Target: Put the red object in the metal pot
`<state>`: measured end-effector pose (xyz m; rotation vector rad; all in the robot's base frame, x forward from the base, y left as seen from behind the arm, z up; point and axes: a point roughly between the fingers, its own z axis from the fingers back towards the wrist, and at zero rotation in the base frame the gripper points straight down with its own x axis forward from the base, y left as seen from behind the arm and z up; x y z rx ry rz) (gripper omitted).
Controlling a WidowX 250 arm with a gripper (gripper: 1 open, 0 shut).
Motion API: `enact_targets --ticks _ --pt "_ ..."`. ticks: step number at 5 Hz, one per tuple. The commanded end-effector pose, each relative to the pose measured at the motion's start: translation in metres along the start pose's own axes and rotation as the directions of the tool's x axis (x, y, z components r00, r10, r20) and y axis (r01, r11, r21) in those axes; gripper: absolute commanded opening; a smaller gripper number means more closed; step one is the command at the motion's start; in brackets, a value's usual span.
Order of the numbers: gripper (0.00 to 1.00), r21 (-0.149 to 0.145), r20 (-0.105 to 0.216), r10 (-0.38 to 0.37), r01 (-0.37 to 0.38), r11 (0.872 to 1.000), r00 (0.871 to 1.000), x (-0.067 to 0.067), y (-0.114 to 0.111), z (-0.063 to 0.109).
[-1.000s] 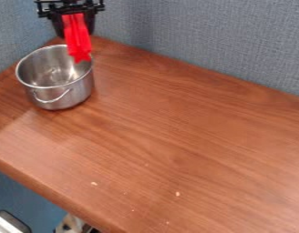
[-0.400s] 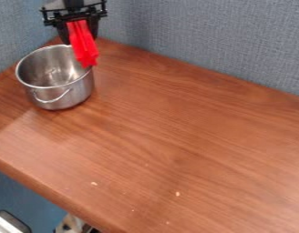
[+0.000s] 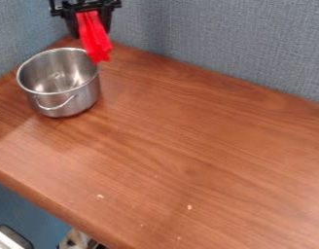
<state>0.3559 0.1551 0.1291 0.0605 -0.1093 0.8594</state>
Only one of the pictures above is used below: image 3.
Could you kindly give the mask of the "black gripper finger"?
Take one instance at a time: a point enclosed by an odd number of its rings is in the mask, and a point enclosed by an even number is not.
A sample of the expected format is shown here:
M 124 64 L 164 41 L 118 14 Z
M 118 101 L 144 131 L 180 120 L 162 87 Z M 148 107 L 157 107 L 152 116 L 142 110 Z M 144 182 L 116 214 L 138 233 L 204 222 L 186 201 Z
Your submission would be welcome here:
M 78 24 L 75 13 L 63 13 L 63 19 L 67 26 L 69 35 L 77 39 L 78 38 Z
M 110 9 L 102 9 L 100 11 L 100 20 L 104 25 L 104 28 L 106 32 L 110 32 L 110 27 L 112 27 L 112 10 Z

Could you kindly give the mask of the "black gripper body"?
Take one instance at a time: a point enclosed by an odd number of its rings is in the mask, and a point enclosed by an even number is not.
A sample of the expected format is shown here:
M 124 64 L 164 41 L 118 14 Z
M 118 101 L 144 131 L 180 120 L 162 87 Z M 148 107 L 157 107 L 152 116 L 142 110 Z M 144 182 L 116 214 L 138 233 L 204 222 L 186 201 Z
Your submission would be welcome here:
M 69 13 L 110 11 L 121 7 L 121 0 L 47 0 L 53 17 L 63 18 Z

